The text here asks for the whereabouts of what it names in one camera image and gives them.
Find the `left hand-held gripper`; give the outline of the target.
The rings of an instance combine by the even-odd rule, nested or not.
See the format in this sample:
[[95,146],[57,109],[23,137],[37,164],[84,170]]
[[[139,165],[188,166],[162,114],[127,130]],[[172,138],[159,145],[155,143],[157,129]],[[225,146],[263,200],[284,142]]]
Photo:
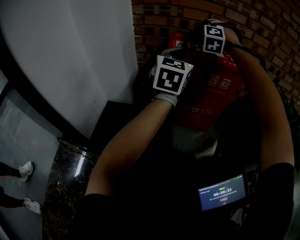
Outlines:
[[180,95],[186,87],[194,66],[185,62],[186,48],[164,50],[152,68],[153,88]]

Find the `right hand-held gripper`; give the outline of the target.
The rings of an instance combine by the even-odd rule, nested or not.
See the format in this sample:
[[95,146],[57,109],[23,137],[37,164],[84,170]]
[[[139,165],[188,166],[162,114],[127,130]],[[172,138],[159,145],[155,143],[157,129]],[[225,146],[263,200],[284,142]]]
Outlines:
[[223,57],[225,46],[224,27],[222,22],[215,20],[207,20],[204,24],[204,42],[203,51],[212,53],[218,57]]

